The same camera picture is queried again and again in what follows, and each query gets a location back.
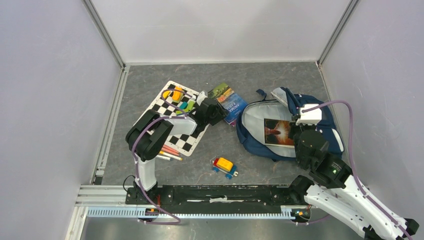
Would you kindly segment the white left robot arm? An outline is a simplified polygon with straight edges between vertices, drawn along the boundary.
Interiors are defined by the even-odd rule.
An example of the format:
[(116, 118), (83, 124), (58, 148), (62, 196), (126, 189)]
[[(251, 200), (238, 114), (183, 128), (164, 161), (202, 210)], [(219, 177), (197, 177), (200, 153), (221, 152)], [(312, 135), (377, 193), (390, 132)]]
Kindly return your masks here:
[(138, 197), (145, 204), (157, 198), (155, 158), (169, 136), (203, 132), (209, 125), (225, 119), (229, 112), (216, 100), (204, 98), (200, 105), (180, 115), (163, 115), (148, 109), (132, 126), (125, 137), (134, 157), (135, 182), (140, 188)]

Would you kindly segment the blue cover book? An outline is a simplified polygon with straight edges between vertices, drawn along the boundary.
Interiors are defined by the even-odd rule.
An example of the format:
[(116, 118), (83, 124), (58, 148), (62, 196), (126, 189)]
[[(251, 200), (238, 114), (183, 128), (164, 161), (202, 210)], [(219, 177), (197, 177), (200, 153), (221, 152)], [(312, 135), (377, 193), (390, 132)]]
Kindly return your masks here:
[(224, 119), (228, 124), (232, 121), (236, 121), (239, 114), (248, 105), (248, 103), (225, 82), (210, 90), (208, 92), (208, 97), (216, 99), (228, 111), (228, 115)]

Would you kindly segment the navy blue student backpack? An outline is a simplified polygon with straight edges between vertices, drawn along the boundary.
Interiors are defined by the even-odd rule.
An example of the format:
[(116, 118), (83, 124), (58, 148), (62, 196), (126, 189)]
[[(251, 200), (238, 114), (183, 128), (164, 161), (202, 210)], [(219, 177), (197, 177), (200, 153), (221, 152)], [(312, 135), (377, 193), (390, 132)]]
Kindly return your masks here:
[[(286, 87), (275, 88), (274, 99), (265, 99), (267, 94), (256, 91), (264, 97), (261, 101), (248, 104), (236, 119), (236, 133), (242, 146), (251, 154), (278, 161), (295, 161), (296, 152), (290, 146), (272, 146), (265, 142), (264, 119), (290, 121), (297, 114), (297, 108), (305, 104), (323, 104), (312, 95), (293, 93)], [(336, 123), (328, 106), (321, 108), (322, 119), (316, 128), (329, 142), (328, 151), (339, 158), (344, 152), (344, 143), (337, 131)]]

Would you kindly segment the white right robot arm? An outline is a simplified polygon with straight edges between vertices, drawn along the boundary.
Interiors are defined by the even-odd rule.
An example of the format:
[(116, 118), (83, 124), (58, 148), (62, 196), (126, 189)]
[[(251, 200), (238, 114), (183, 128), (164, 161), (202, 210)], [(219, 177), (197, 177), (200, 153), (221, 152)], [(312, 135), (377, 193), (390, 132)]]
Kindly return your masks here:
[(314, 125), (290, 123), (288, 137), (294, 141), (295, 159), (309, 171), (289, 186), (295, 204), (316, 206), (354, 230), (365, 240), (411, 239), (420, 227), (412, 218), (403, 218), (357, 180), (352, 168), (328, 151), (329, 142)]

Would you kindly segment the dark Three Days book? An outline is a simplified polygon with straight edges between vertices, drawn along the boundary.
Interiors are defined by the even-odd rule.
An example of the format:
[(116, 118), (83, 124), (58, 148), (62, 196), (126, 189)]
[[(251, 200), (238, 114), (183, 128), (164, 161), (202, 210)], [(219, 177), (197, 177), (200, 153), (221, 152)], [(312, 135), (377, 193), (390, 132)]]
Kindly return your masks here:
[(264, 144), (275, 147), (294, 148), (294, 141), (289, 138), (290, 122), (287, 120), (263, 120)]

